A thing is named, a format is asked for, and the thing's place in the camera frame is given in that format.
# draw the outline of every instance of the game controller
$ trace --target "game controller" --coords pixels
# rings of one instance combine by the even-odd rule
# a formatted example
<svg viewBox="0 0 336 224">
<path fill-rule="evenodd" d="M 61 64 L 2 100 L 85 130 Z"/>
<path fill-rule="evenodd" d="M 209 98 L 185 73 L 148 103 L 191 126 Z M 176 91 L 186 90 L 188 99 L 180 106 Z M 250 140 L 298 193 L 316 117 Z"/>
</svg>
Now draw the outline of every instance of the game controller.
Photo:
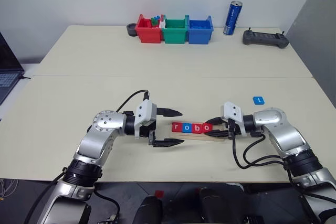
<svg viewBox="0 0 336 224">
<path fill-rule="evenodd" d="M 252 31 L 251 28 L 244 31 L 243 43 L 249 44 L 261 44 L 261 45 L 276 45 L 279 48 L 285 48 L 289 44 L 288 39 L 282 34 L 267 34 L 267 33 L 257 33 Z"/>
</svg>

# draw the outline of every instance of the blue can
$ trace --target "blue can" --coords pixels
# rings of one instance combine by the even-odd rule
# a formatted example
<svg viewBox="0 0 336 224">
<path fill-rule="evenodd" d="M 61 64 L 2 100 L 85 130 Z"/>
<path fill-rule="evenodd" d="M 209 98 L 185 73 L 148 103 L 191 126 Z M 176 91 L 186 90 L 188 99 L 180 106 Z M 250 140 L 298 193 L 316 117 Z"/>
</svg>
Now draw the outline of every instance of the blue can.
<svg viewBox="0 0 336 224">
<path fill-rule="evenodd" d="M 239 13 L 242 9 L 242 2 L 232 1 L 230 4 L 229 13 L 227 14 L 226 23 L 224 25 L 223 33 L 225 35 L 232 35 L 236 28 L 236 23 L 239 17 Z"/>
</svg>

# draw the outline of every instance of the laptop keyboard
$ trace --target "laptop keyboard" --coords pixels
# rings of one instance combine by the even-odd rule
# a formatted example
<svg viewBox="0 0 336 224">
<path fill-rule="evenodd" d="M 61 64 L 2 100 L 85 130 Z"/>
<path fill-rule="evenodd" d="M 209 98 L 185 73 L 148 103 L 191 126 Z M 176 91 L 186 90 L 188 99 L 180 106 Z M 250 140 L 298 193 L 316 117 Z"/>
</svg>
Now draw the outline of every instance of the laptop keyboard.
<svg viewBox="0 0 336 224">
<path fill-rule="evenodd" d="M 0 73 L 0 87 L 9 87 L 18 73 Z"/>
</svg>

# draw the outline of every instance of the black cable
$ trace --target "black cable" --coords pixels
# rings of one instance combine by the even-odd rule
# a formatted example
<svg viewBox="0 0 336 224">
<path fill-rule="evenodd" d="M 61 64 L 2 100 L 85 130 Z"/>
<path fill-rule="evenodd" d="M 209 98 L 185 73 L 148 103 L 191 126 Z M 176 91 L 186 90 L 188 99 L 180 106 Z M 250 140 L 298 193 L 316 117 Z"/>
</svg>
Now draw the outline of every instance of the black cable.
<svg viewBox="0 0 336 224">
<path fill-rule="evenodd" d="M 142 92 L 145 92 L 145 95 L 144 97 L 148 99 L 148 90 L 147 89 L 142 89 L 142 90 L 138 90 L 137 92 L 131 94 L 124 102 L 122 105 L 120 105 L 120 107 L 116 110 L 116 112 L 119 112 L 121 110 L 122 107 L 124 107 L 124 105 L 133 97 L 135 96 L 136 94 L 139 94 L 139 93 L 142 93 Z"/>
<path fill-rule="evenodd" d="M 273 155 L 269 155 L 269 156 L 265 156 L 265 157 L 261 157 L 261 158 L 258 158 L 256 160 L 254 160 L 253 162 L 248 162 L 248 164 L 246 166 L 243 166 L 239 163 L 239 160 L 238 160 L 238 157 L 237 157 L 237 153 L 236 153 L 236 138 L 234 136 L 234 134 L 232 134 L 232 152 L 233 152 L 233 158 L 235 159 L 235 162 L 237 164 L 237 166 L 241 169 L 247 169 L 247 168 L 250 168 L 251 166 L 264 166 L 264 165 L 270 165 L 270 164 L 280 164 L 280 165 L 284 165 L 283 162 L 281 161 L 268 161 L 268 162 L 265 162 L 265 163 L 262 163 L 262 164 L 258 164 L 256 165 L 258 162 L 262 161 L 262 160 L 265 160 L 269 157 L 273 157 Z"/>
<path fill-rule="evenodd" d="M 106 197 L 106 196 L 104 196 L 104 195 L 101 195 L 99 192 L 97 192 L 97 189 L 96 189 L 96 188 L 93 190 L 93 192 L 94 192 L 94 194 L 97 195 L 99 198 L 102 198 L 102 199 L 104 199 L 104 200 L 108 200 L 108 201 L 110 201 L 110 202 L 112 202 L 112 203 L 115 204 L 115 206 L 117 207 L 117 213 L 115 214 L 115 218 L 113 219 L 113 223 L 117 223 L 117 220 L 119 219 L 119 213 L 120 213 L 120 206 L 119 206 L 118 202 L 116 202 L 114 199 L 111 199 L 111 198 L 109 198 L 109 197 Z"/>
<path fill-rule="evenodd" d="M 54 185 L 56 184 L 56 182 L 63 177 L 63 175 L 65 174 L 65 172 L 63 171 L 60 175 L 58 175 L 53 181 L 51 181 L 48 186 L 42 191 L 42 193 L 37 197 L 37 199 L 35 200 L 34 204 L 32 205 L 32 207 L 30 208 L 25 222 L 24 224 L 28 224 L 30 221 L 31 216 L 33 215 L 33 212 L 35 210 L 35 208 L 37 207 L 38 203 L 41 201 L 41 199 L 43 198 L 43 196 L 46 194 L 46 192 Z"/>
<path fill-rule="evenodd" d="M 335 199 L 332 199 L 332 198 L 329 198 L 329 197 L 326 197 L 326 196 L 323 196 L 323 195 L 312 194 L 312 193 L 309 193 L 309 192 L 305 191 L 304 189 L 298 187 L 298 186 L 294 183 L 294 181 L 293 181 L 293 179 L 292 179 L 292 176 L 291 176 L 291 173 L 290 173 L 289 170 L 287 171 L 287 174 L 288 174 L 289 182 L 291 183 L 292 187 L 293 187 L 296 191 L 298 191 L 299 193 L 304 194 L 304 195 L 307 195 L 307 196 L 310 196 L 310 197 L 313 197 L 313 198 L 323 199 L 323 200 L 326 200 L 326 201 L 329 201 L 329 202 L 331 202 L 331 203 L 336 204 L 336 200 L 335 200 Z"/>
<path fill-rule="evenodd" d="M 30 77 L 25 77 L 25 76 L 20 76 L 19 80 L 22 80 L 22 79 L 31 79 L 31 78 Z"/>
<path fill-rule="evenodd" d="M 261 139 L 258 139 L 257 141 L 251 143 L 248 147 L 245 148 L 244 152 L 243 152 L 243 159 L 244 161 L 247 163 L 247 164 L 251 164 L 251 162 L 249 162 L 246 158 L 246 154 L 247 152 L 253 147 L 255 146 L 256 144 L 259 144 L 260 142 L 264 141 L 266 139 L 265 135 L 264 134 L 260 134 L 261 136 Z M 265 160 L 265 159 L 268 159 L 268 158 L 280 158 L 281 157 L 279 155 L 267 155 L 267 156 L 264 156 L 262 158 L 259 158 L 257 159 L 258 161 L 262 161 L 262 160 Z M 264 165 L 268 165 L 269 163 L 268 162 L 265 162 L 265 163 L 261 163 L 261 164 L 253 164 L 253 166 L 264 166 Z M 275 163 L 271 161 L 271 164 L 280 164 L 280 165 L 284 165 L 283 162 L 280 162 L 280 161 L 276 161 Z"/>
</svg>

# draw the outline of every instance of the laptop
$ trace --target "laptop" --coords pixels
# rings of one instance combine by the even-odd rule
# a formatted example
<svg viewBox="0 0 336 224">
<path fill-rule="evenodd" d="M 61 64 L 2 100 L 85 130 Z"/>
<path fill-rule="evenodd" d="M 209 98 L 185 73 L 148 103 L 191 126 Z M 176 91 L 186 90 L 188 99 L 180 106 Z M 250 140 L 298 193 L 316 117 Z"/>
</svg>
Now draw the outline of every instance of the laptop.
<svg viewBox="0 0 336 224">
<path fill-rule="evenodd" d="M 25 71 L 0 33 L 0 104 L 24 73 Z"/>
</svg>

